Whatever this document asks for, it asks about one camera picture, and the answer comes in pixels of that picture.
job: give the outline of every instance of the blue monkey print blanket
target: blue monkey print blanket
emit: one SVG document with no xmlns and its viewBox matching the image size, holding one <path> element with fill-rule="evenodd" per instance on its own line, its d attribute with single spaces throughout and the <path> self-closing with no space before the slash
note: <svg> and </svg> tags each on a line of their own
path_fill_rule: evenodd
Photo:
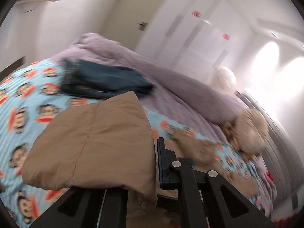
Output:
<svg viewBox="0 0 304 228">
<path fill-rule="evenodd" d="M 63 68 L 49 59 L 18 70 L 0 86 L 0 198 L 21 228 L 28 228 L 67 189 L 46 191 L 22 183 L 21 167 L 35 139 L 61 111 L 99 100 L 72 97 L 60 91 Z M 207 139 L 177 122 L 145 109 L 155 138 L 169 139 L 168 125 L 187 129 L 190 136 Z M 216 159 L 223 167 L 258 178 L 254 165 L 246 164 L 228 144 L 220 144 Z M 249 200 L 260 209 L 260 196 Z"/>
</svg>

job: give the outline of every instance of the white wall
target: white wall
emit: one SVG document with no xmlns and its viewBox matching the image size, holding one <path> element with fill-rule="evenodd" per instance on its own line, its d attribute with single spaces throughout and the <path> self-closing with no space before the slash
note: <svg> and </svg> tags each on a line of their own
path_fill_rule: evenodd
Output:
<svg viewBox="0 0 304 228">
<path fill-rule="evenodd" d="M 100 32 L 115 0 L 59 0 L 16 4 L 0 27 L 0 71 L 56 54 L 78 36 Z"/>
<path fill-rule="evenodd" d="M 269 71 L 267 76 L 264 76 L 267 64 L 265 67 L 261 66 L 260 72 L 255 74 L 252 71 L 254 60 L 258 52 L 269 42 L 275 42 L 279 46 L 278 64 L 273 71 Z M 304 89 L 298 90 L 297 93 L 293 93 L 292 87 L 285 90 L 284 87 L 295 81 L 292 78 L 290 82 L 286 82 L 286 85 L 280 86 L 283 83 L 281 74 L 284 68 L 298 57 L 304 57 L 303 51 L 274 38 L 256 35 L 246 51 L 238 58 L 237 65 L 232 68 L 232 71 L 237 78 L 238 90 L 247 88 L 260 105 L 282 124 L 304 163 Z M 300 73 L 300 78 L 296 77 L 298 74 L 297 71 L 294 72 L 297 78 L 296 83 L 301 83 L 304 71 Z"/>
<path fill-rule="evenodd" d="M 99 32 L 115 0 L 60 0 L 48 3 L 37 38 L 37 58 L 67 48 L 78 36 Z"/>
<path fill-rule="evenodd" d="M 0 71 L 23 57 L 17 40 L 18 16 L 18 9 L 13 7 L 0 27 Z"/>
<path fill-rule="evenodd" d="M 36 60 L 36 38 L 44 2 L 16 4 L 0 27 L 0 71 L 25 56 Z"/>
<path fill-rule="evenodd" d="M 166 0 L 136 52 L 206 82 L 214 65 L 234 65 L 252 35 L 248 22 L 227 0 Z"/>
<path fill-rule="evenodd" d="M 228 0 L 252 23 L 273 22 L 304 32 L 304 21 L 290 0 Z"/>
</svg>

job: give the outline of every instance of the monkey face print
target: monkey face print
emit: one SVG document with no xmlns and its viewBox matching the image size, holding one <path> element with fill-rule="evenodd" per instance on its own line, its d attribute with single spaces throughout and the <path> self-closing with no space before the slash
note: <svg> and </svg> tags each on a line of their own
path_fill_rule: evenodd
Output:
<svg viewBox="0 0 304 228">
<path fill-rule="evenodd" d="M 36 89 L 36 86 L 34 86 L 31 82 L 27 82 L 18 87 L 15 95 L 17 97 L 21 96 L 21 98 L 26 98 L 26 97 L 30 96 L 34 92 L 35 89 Z"/>
<path fill-rule="evenodd" d="M 7 77 L 7 79 L 5 81 L 3 81 L 3 84 L 7 84 L 10 83 L 12 81 L 14 77 L 12 75 L 10 75 L 9 77 Z"/>
<path fill-rule="evenodd" d="M 46 68 L 45 70 L 42 71 L 44 74 L 44 77 L 56 77 L 57 75 L 57 69 L 55 68 Z"/>
<path fill-rule="evenodd" d="M 40 93 L 45 95 L 55 96 L 60 94 L 60 87 L 53 83 L 45 83 L 44 88 L 40 90 Z"/>
<path fill-rule="evenodd" d="M 21 109 L 13 108 L 9 117 L 8 131 L 15 131 L 17 134 L 21 134 L 24 131 L 27 119 L 27 107 Z"/>
<path fill-rule="evenodd" d="M 39 217 L 39 210 L 34 196 L 28 198 L 25 191 L 20 190 L 17 197 L 17 206 L 23 216 L 23 221 L 30 224 Z"/>
<path fill-rule="evenodd" d="M 234 161 L 233 161 L 232 157 L 230 157 L 230 156 L 226 156 L 226 162 L 229 166 L 234 165 Z"/>
<path fill-rule="evenodd" d="M 12 152 L 11 159 L 9 160 L 9 166 L 16 168 L 16 176 L 21 176 L 21 167 L 27 157 L 26 143 L 16 147 Z"/>
<path fill-rule="evenodd" d="M 9 98 L 9 96 L 6 93 L 7 93 L 6 89 L 0 90 L 0 107 Z"/>
<path fill-rule="evenodd" d="M 25 77 L 27 80 L 30 80 L 36 74 L 37 74 L 37 70 L 36 69 L 31 69 L 31 70 L 25 71 L 20 77 Z"/>
<path fill-rule="evenodd" d="M 60 108 L 52 104 L 41 105 L 38 108 L 39 115 L 37 116 L 36 121 L 40 124 L 48 124 L 59 113 L 59 111 Z"/>
<path fill-rule="evenodd" d="M 74 97 L 69 101 L 69 107 L 76 107 L 86 104 L 87 104 L 87 100 L 85 98 Z"/>
</svg>

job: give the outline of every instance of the bed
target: bed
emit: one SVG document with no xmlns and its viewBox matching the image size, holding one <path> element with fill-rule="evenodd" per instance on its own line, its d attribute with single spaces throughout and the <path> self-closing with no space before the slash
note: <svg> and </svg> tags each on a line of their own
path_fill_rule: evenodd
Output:
<svg viewBox="0 0 304 228">
<path fill-rule="evenodd" d="M 15 72 L 0 88 L 0 109 L 1 105 L 8 107 L 0 110 L 0 150 L 3 152 L 0 197 L 20 227 L 29 227 L 66 191 L 45 191 L 22 183 L 20 167 L 31 145 L 60 111 L 99 102 L 60 92 L 65 59 L 131 67 L 154 84 L 153 93 L 140 101 L 147 111 L 155 139 L 167 136 L 162 129 L 165 121 L 176 127 L 191 128 L 198 139 L 227 143 L 220 127 L 226 121 L 232 123 L 236 115 L 248 107 L 259 109 L 271 130 L 263 158 L 279 192 L 274 207 L 279 207 L 290 196 L 295 202 L 297 190 L 304 181 L 300 158 L 284 130 L 273 123 L 252 97 L 245 93 L 240 100 L 219 94 L 198 81 L 150 62 L 117 42 L 89 33 L 75 40 L 67 50 Z M 250 201 L 259 206 L 257 200 L 258 197 Z"/>
</svg>

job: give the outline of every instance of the purple comforter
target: purple comforter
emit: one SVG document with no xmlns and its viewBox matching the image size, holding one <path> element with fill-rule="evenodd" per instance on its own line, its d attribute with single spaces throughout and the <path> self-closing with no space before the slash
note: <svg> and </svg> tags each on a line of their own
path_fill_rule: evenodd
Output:
<svg viewBox="0 0 304 228">
<path fill-rule="evenodd" d="M 83 34 L 68 49 L 51 59 L 57 62 L 83 59 L 134 68 L 155 85 L 151 95 L 140 100 L 142 105 L 215 141 L 226 142 L 220 126 L 226 121 L 232 123 L 237 114 L 247 108 L 233 97 L 222 95 L 197 80 L 160 67 L 97 33 Z"/>
</svg>

